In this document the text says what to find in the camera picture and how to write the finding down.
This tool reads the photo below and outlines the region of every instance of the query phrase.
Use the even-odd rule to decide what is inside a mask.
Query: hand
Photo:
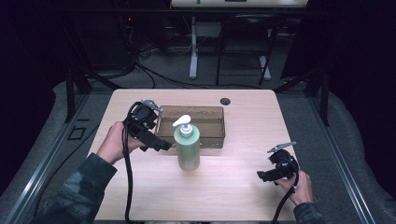
[[[292,193],[289,199],[297,206],[300,203],[312,203],[314,201],[314,195],[312,193],[311,179],[308,174],[304,171],[299,170],[299,181],[297,183],[297,189]],[[290,179],[278,179],[274,181],[285,192],[287,192],[293,185],[296,175]]]
[[[124,125],[122,122],[115,122],[110,129],[108,130],[105,141],[103,141],[102,145],[99,147],[96,155],[104,159],[110,164],[116,163],[123,158],[122,150],[122,138],[123,138]],[[133,138],[128,134],[128,148],[129,153],[131,153],[134,149],[138,147],[145,147],[146,145],[140,142],[139,140]]]

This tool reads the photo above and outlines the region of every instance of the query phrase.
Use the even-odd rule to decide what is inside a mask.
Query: pump nozzle
[[[181,116],[175,123],[173,123],[173,126],[176,127],[178,125],[181,125],[180,127],[180,132],[183,137],[190,137],[192,135],[192,127],[190,125],[191,122],[191,117],[190,115],[183,115]]]

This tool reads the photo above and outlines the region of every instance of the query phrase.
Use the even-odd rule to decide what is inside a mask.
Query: green bottle
[[[198,128],[190,122],[191,117],[183,115],[173,124],[176,127],[174,137],[178,165],[185,171],[195,170],[200,163],[200,133]]]

